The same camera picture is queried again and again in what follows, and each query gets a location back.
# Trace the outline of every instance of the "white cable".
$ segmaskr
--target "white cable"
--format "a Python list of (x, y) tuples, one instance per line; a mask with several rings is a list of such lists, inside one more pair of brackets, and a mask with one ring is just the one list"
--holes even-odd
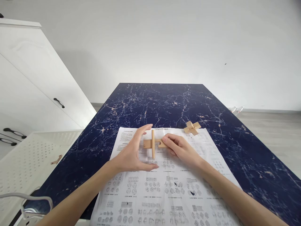
[[(30, 195), (26, 195), (26, 194), (23, 194), (23, 193), (18, 193), (18, 192), (12, 192), (12, 193), (7, 193), (7, 194), (4, 194), (4, 195), (0, 195), (0, 198), (6, 198), (6, 197), (11, 197), (11, 196), (14, 196), (14, 197), (19, 197), (19, 198), (23, 198), (23, 199), (28, 199), (28, 200), (47, 200), (49, 202), (49, 205), (50, 205), (50, 211), (53, 209), (53, 202), (52, 202), (52, 199), (48, 196), (40, 196), (40, 197), (34, 197), (34, 196), (30, 196)], [(21, 203), (21, 212), (23, 214), (23, 218), (24, 219), (30, 219), (30, 218), (33, 218), (33, 217), (39, 217), (39, 216), (32, 216), (32, 217), (25, 217), (25, 211), (24, 211), (24, 207)]]

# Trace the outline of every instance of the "left hand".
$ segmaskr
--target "left hand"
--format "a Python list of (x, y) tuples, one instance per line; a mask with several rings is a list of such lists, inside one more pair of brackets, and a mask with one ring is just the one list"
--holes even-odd
[(115, 158), (110, 160), (118, 171), (151, 171), (159, 168), (157, 164), (146, 164), (141, 162), (138, 158), (140, 139), (142, 135), (146, 134), (145, 131), (150, 130), (152, 126), (153, 124), (147, 124), (137, 129), (128, 145)]

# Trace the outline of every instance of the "cabinet handle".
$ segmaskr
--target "cabinet handle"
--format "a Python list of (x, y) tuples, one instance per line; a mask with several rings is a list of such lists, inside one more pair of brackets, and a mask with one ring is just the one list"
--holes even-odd
[(22, 134), (20, 132), (11, 130), (10, 128), (5, 128), (5, 129), (3, 129), (3, 131), (5, 131), (5, 132), (12, 132), (13, 134), (16, 134), (17, 136), (21, 137), (22, 139), (25, 139), (27, 137), (27, 136), (25, 136), (24, 134)]
[(11, 146), (16, 146), (16, 145), (17, 145), (16, 142), (13, 142), (13, 141), (8, 140), (8, 139), (0, 138), (0, 141), (2, 141), (2, 142), (4, 142), (4, 143), (9, 143)]
[(56, 100), (57, 102), (59, 102), (60, 105), (62, 105), (62, 103), (58, 99), (56, 99), (56, 98), (53, 98), (53, 99)]

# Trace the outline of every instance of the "marble pattern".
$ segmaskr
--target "marble pattern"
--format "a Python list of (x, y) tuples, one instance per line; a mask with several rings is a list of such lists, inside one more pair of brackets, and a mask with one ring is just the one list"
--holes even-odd
[[(57, 205), (110, 158), (119, 127), (206, 128), (242, 189), (289, 225), (301, 225), (301, 181), (204, 85), (120, 83), (36, 196)], [(90, 219), (91, 202), (82, 218)], [(43, 201), (26, 208), (47, 213)]]

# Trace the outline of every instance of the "forearm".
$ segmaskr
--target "forearm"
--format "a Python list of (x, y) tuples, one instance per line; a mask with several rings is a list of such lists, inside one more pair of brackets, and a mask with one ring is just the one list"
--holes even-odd
[(89, 180), (51, 210), (38, 223), (38, 226), (75, 225), (92, 199), (117, 173), (118, 169), (114, 167), (112, 162), (108, 161)]
[(275, 214), (221, 175), (205, 160), (200, 160), (196, 169), (230, 206), (245, 226), (287, 225)]

